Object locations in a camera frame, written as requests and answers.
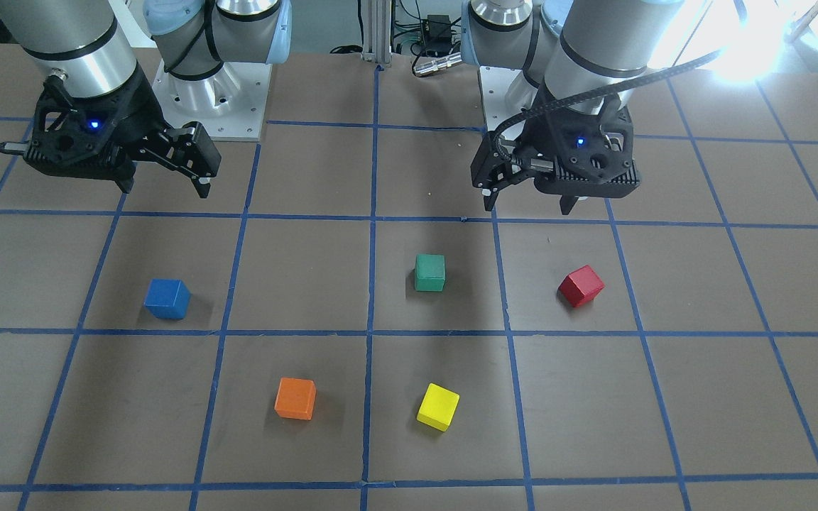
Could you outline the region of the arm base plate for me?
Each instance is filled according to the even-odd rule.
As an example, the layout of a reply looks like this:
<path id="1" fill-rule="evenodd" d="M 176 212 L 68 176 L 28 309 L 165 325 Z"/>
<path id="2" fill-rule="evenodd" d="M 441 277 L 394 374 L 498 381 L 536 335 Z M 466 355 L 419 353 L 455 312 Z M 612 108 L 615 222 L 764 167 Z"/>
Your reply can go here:
<path id="1" fill-rule="evenodd" d="M 186 81 L 159 70 L 152 88 L 175 128 L 198 121 L 214 141 L 259 142 L 272 65 L 225 62 L 217 74 Z"/>
<path id="2" fill-rule="evenodd" d="M 519 69 L 480 67 L 481 103 L 488 131 L 532 106 L 537 87 Z"/>

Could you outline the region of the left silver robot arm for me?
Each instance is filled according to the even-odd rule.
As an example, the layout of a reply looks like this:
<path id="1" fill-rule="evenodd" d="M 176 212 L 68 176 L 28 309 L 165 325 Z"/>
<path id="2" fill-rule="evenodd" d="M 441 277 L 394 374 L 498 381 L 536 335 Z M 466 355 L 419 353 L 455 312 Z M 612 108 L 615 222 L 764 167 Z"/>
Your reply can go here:
<path id="1" fill-rule="evenodd" d="M 463 62 L 481 70 L 486 136 L 471 184 L 491 212 L 532 182 L 569 214 L 640 187 L 628 100 L 681 1 L 465 1 Z"/>

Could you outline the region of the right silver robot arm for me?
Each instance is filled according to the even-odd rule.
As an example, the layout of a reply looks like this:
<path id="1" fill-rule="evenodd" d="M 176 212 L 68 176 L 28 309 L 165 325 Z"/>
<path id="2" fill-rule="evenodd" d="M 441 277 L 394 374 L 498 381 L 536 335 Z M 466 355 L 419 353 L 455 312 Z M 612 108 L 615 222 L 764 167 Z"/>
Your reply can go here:
<path id="1" fill-rule="evenodd" d="M 209 194 L 222 157 L 204 120 L 246 108 L 236 64 L 275 65 L 291 49 L 289 1 L 146 1 L 173 126 L 107 1 L 0 1 L 0 19 L 45 73 L 31 136 L 0 142 L 48 177 L 110 181 L 124 193 L 139 162 L 179 172 Z"/>

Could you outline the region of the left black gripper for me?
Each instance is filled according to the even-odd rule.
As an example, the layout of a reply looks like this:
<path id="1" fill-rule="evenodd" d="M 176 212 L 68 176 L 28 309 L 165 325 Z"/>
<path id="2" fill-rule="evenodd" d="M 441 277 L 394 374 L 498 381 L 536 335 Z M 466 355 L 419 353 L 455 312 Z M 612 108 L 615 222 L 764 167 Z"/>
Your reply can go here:
<path id="1" fill-rule="evenodd" d="M 470 165 L 471 185 L 481 191 L 486 212 L 493 211 L 500 191 L 523 181 L 533 161 L 552 162 L 564 171 L 629 171 L 630 117 L 620 94 L 595 100 L 598 109 L 581 112 L 578 104 L 525 121 L 516 139 L 516 166 L 500 158 L 487 133 Z M 569 216 L 581 197 L 562 195 L 560 211 Z"/>

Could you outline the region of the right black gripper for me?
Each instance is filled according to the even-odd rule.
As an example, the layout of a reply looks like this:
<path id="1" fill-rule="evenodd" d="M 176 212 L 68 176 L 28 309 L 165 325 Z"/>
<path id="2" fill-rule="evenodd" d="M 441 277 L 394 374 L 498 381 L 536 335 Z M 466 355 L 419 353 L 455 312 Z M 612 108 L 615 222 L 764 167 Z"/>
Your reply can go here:
<path id="1" fill-rule="evenodd" d="M 123 150 L 131 160 L 149 161 L 179 172 L 196 194 L 207 198 L 219 174 L 222 155 L 200 122 L 168 126 L 153 88 L 142 68 L 128 80 L 98 97 L 71 96 L 66 79 L 48 77 L 48 113 L 58 114 L 48 129 L 48 162 L 55 167 L 114 167 Z M 114 183 L 123 194 L 134 185 L 134 166 L 114 169 Z"/>

